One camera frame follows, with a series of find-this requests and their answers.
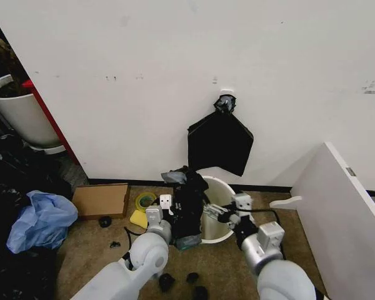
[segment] yellow sponge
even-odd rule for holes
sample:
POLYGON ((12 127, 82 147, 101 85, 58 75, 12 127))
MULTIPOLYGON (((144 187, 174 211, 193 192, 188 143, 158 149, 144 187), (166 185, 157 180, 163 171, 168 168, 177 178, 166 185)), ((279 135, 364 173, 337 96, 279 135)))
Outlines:
POLYGON ((147 229, 148 227, 148 219, 146 218, 146 214, 144 212, 135 210, 129 220, 131 223, 144 229, 147 229))

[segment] black trash bag pile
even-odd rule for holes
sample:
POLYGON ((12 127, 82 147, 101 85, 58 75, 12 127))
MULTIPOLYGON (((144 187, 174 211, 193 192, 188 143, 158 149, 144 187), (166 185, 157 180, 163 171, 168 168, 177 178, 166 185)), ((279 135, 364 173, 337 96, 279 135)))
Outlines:
POLYGON ((13 135, 0 137, 0 299, 52 299, 56 281, 56 250, 34 247, 13 254, 6 247, 11 226, 25 206, 26 193, 38 189, 71 198, 60 165, 43 153, 24 147, 13 135))

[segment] black garbage bag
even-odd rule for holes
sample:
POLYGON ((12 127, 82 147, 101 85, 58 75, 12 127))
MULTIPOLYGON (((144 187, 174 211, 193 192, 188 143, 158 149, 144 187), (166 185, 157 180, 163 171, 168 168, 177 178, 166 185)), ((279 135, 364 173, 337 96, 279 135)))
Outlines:
POLYGON ((232 114, 236 98, 222 95, 216 111, 188 128, 189 168, 220 167, 242 176, 249 159, 253 134, 232 114))
POLYGON ((55 282, 55 250, 34 247, 13 254, 0 247, 0 299, 50 300, 55 282))
POLYGON ((71 186, 58 175, 60 163, 24 147, 23 141, 7 134, 0 137, 0 183, 21 193, 35 189, 71 198, 71 186))
POLYGON ((40 190, 71 198, 71 186, 58 176, 59 163, 24 147, 13 135, 0 137, 0 299, 52 299, 56 251, 34 247, 13 254, 6 247, 11 227, 25 206, 26 193, 40 190))

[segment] black plastic bag hanging on wall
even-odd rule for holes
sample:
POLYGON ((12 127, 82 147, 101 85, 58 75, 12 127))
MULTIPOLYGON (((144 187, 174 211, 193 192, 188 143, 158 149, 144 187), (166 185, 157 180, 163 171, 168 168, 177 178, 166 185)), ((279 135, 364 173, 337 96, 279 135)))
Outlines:
POLYGON ((214 103, 216 111, 187 129, 191 169, 220 167, 235 175, 243 175, 254 138, 232 114, 235 106, 234 96, 222 95, 214 103))

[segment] black cable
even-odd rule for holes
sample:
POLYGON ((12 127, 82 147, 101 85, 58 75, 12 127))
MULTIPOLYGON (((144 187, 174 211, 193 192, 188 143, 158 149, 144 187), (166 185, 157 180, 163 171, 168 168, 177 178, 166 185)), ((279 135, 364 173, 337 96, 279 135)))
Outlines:
MULTIPOLYGON (((247 212, 247 213, 273 213, 274 216, 275 216, 276 222, 282 227, 281 220, 280 220, 278 214, 276 213, 276 211, 273 210, 273 209, 269 209, 269 208, 240 209, 240 208, 236 208, 235 210, 244 211, 244 212, 247 212)), ((286 260, 286 255, 285 255, 285 251, 283 250, 282 243, 280 244, 280 247, 281 247, 281 253, 282 253, 283 259, 286 260)))
POLYGON ((131 238, 131 234, 132 234, 133 236, 141 236, 142 234, 141 234, 141 233, 135 233, 135 232, 133 232, 133 231, 130 231, 126 226, 124 226, 124 229, 125 229, 125 231, 126 231, 127 239, 128 239, 128 241, 129 241, 129 249, 128 249, 128 250, 130 250, 131 247, 132 247, 132 238, 131 238))
POLYGON ((257 208, 257 209, 240 209, 240 208, 236 208, 237 211, 245 211, 247 213, 273 213, 274 216, 275 216, 275 219, 276 219, 276 222, 282 226, 281 224, 281 220, 278 216, 278 214, 276 213, 275 210, 273 209, 270 209, 270 208, 257 208))

